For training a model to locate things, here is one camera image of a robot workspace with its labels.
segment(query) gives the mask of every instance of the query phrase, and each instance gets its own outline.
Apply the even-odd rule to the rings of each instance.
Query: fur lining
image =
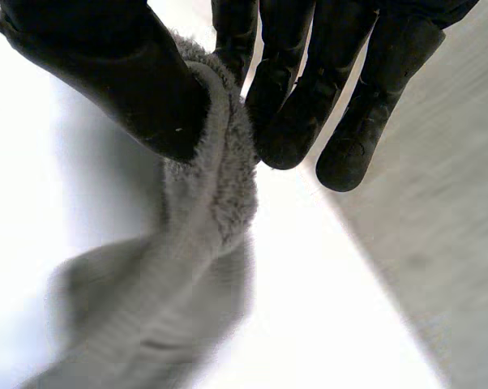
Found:
[[[224,250],[231,250],[241,241],[257,208],[256,155],[251,124],[233,76],[219,58],[175,33],[173,38],[186,63],[209,91],[212,103],[196,157],[190,165],[168,161],[165,166],[167,179],[183,182],[183,188],[190,187],[196,196],[205,190],[209,192],[205,193],[211,199],[207,205],[219,229],[222,245]],[[207,67],[218,76],[217,81],[210,78]],[[222,83],[223,88],[217,88],[216,83]],[[216,124],[215,120],[220,121],[222,117],[227,122]],[[208,174],[213,175],[214,182],[209,182]],[[207,179],[208,182],[203,182],[206,187],[199,190],[200,182]],[[171,201],[177,202],[178,193],[172,187],[169,188],[169,196]]]

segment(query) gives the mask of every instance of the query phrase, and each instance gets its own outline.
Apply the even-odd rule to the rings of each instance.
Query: black glove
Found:
[[[477,0],[260,1],[264,51],[246,98],[260,158],[276,169],[291,169],[302,162],[332,112],[373,28],[353,99],[317,166],[318,178],[326,187],[338,191],[355,188],[366,173],[409,78],[439,47],[444,38],[442,28],[461,20],[476,3]],[[249,48],[255,39],[255,4],[255,0],[212,2],[217,42],[225,43],[220,57],[241,81],[252,57]],[[239,12],[233,12],[232,5],[238,6]],[[307,64],[290,94],[311,20]],[[238,28],[220,27],[233,25]],[[234,43],[237,32],[246,38],[245,44]]]
[[[162,156],[189,161],[208,93],[146,0],[0,0],[0,32]]]

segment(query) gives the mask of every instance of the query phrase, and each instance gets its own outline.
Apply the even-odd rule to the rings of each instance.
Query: gloved hand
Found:
[[[246,97],[259,157],[276,169],[302,162],[372,32],[349,107],[316,167],[327,188],[355,188],[407,82],[442,43],[442,29],[461,20],[476,3],[260,0],[264,50]],[[256,4],[257,0],[212,0],[215,52],[241,84],[253,55]],[[290,94],[311,20],[307,64]]]
[[[0,32],[154,152],[190,161],[209,99],[147,0],[0,0]]]

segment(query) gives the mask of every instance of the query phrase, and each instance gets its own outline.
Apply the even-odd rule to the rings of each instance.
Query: gray fleece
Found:
[[[163,160],[156,171],[165,201],[153,234],[54,273],[49,307],[69,347],[23,388],[180,387],[246,311],[256,210],[250,123],[219,60],[174,38],[211,99],[196,157]]]

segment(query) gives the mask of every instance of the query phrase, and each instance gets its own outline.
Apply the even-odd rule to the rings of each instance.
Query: white surface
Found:
[[[212,44],[208,0],[155,9]],[[0,389],[54,357],[51,269],[150,227],[153,161],[0,36]],[[255,309],[195,387],[440,387],[317,186],[261,165],[259,188]]]

